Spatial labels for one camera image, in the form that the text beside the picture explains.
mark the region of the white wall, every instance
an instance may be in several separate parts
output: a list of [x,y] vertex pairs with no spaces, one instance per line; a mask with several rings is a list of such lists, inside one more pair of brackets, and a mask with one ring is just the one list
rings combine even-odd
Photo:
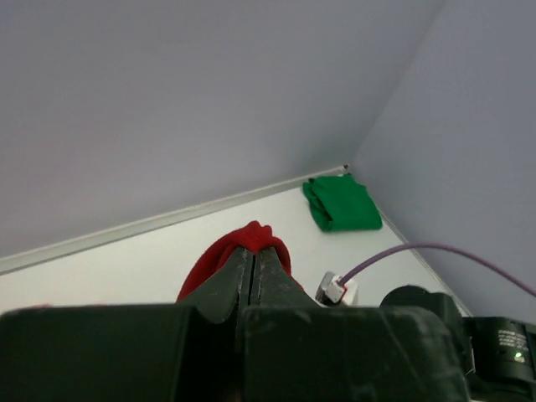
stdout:
[[347,162],[443,0],[4,0],[0,256]]
[[[536,287],[536,2],[449,1],[353,165],[410,240],[466,247]],[[426,254],[476,314],[536,322],[536,301]]]
[[[381,230],[323,233],[311,217],[302,189],[294,188],[0,276],[0,314],[45,303],[174,302],[204,251],[255,219],[270,224],[274,236],[285,242],[292,276],[310,296],[326,271],[342,275],[358,261],[401,243],[387,224]],[[390,291],[408,283],[446,291],[412,253],[379,261],[357,280],[360,306],[377,306]]]

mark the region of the connector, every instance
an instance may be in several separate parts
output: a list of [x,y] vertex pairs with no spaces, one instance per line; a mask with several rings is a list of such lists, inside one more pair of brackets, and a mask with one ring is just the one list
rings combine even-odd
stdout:
[[318,287],[315,299],[325,306],[353,306],[357,304],[358,283],[348,281],[344,286],[338,281],[341,276],[327,272]]

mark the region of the red fabric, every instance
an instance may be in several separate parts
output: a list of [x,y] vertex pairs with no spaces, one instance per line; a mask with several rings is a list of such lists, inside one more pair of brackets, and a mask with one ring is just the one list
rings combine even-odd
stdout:
[[226,234],[211,245],[195,263],[188,274],[183,288],[178,293],[177,302],[194,291],[199,285],[209,279],[219,268],[221,268],[236,247],[244,247],[257,254],[267,247],[275,247],[277,256],[281,261],[283,270],[291,274],[291,256],[285,243],[271,233],[270,226],[261,226],[254,220],[245,227]]

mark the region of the floor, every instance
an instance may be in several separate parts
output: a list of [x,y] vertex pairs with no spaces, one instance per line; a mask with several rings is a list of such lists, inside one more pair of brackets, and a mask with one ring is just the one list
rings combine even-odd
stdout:
[[[173,302],[184,278],[220,236],[251,220],[272,226],[287,245],[294,277],[313,295],[326,271],[343,274],[375,253],[402,241],[381,230],[323,233],[299,188],[208,214],[167,228],[0,276],[0,312],[49,303]],[[397,286],[414,284],[446,291],[411,252],[388,257],[357,277],[358,304],[377,306]]]

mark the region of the green towel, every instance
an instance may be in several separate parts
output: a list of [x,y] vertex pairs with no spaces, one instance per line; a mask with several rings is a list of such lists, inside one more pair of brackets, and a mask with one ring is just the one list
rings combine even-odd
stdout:
[[380,229],[382,219],[367,189],[350,174],[311,178],[303,184],[311,214],[324,232]]

